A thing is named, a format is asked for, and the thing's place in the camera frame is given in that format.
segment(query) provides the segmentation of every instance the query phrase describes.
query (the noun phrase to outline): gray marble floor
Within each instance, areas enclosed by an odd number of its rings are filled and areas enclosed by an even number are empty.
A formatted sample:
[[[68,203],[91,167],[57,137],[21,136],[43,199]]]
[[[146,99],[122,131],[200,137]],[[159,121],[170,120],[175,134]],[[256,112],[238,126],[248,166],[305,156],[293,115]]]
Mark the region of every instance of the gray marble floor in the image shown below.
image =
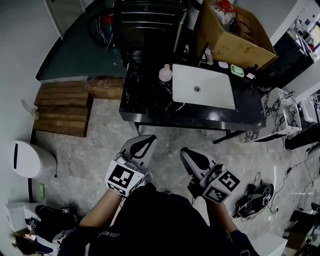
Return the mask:
[[[107,190],[104,177],[110,161],[122,145],[135,135],[129,124],[119,114],[117,100],[94,100],[86,138],[37,131],[36,143],[51,152],[57,159],[57,178],[34,179],[34,198],[52,207],[75,207],[85,215]],[[225,135],[222,131],[169,128],[156,126],[141,127],[143,134],[154,134],[158,144],[150,163],[153,183],[159,191],[170,190],[187,197],[190,177],[179,157],[182,147],[195,147],[207,151],[220,163],[224,163],[241,179],[240,185],[225,201],[230,213],[248,183],[252,183],[257,172],[265,182],[275,184],[278,191],[283,185],[285,171],[305,160],[307,146],[296,150],[285,150],[283,140],[268,143],[241,144],[238,138],[217,145],[214,139]],[[293,168],[285,180],[284,188],[275,195],[273,205],[279,212],[272,214],[265,209],[251,220],[235,219],[238,228],[252,240],[262,233],[271,232],[281,236],[288,225],[292,212],[299,207],[310,210],[310,203],[320,203],[320,183],[306,185],[318,176],[319,156]],[[40,199],[39,184],[45,186],[45,198]],[[198,198],[194,207],[208,221],[206,205]]]

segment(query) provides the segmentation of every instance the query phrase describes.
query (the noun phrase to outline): soap dispenser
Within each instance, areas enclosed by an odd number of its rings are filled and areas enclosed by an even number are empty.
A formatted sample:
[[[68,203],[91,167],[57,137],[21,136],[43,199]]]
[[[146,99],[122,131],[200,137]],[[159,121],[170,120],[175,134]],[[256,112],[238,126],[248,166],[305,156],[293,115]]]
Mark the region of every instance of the soap dispenser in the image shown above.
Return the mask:
[[[159,79],[163,82],[168,82],[172,78],[172,71],[169,64],[165,64],[159,71]]]

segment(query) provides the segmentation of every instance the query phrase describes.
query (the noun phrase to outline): white rectangular sink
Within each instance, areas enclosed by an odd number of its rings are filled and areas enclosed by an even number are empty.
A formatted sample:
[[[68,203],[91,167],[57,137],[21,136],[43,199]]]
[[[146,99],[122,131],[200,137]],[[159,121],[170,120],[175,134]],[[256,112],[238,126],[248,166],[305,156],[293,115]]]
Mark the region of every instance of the white rectangular sink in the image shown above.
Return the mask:
[[[236,109],[229,76],[194,66],[172,65],[172,99],[181,103]]]

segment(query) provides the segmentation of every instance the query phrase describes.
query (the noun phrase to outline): black slot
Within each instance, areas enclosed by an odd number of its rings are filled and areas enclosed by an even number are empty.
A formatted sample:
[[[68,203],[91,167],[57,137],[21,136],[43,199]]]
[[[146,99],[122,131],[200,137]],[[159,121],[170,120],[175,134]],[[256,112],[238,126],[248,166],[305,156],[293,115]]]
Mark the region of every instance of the black slot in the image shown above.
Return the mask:
[[[13,157],[13,168],[17,169],[17,157],[18,157],[18,144],[15,144],[14,147],[14,157]]]

